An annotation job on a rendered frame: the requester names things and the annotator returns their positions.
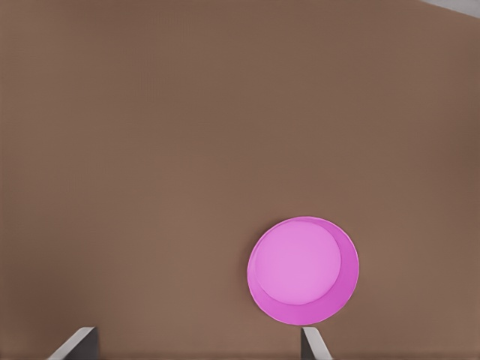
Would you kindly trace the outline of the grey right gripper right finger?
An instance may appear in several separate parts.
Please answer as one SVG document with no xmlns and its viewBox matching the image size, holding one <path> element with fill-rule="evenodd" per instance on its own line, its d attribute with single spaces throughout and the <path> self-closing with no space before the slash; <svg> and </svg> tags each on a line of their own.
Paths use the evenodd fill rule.
<svg viewBox="0 0 480 360">
<path fill-rule="evenodd" d="M 317 328 L 301 328 L 301 360 L 332 360 L 332 355 Z"/>
</svg>

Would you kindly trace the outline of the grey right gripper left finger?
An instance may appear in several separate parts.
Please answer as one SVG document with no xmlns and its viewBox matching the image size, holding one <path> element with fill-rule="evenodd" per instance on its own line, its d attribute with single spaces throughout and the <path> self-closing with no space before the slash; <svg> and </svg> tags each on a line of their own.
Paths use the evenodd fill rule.
<svg viewBox="0 0 480 360">
<path fill-rule="evenodd" d="M 79 328 L 47 360 L 98 360 L 98 329 Z"/>
</svg>

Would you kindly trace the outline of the pink plate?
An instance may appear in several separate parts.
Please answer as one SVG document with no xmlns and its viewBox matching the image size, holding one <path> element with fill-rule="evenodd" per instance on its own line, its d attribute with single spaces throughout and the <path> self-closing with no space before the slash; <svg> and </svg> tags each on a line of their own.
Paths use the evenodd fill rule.
<svg viewBox="0 0 480 360">
<path fill-rule="evenodd" d="M 256 305 L 281 323 L 322 322 L 340 311 L 359 279 L 359 255 L 338 225 L 319 217 L 275 224 L 255 244 L 247 284 Z"/>
</svg>

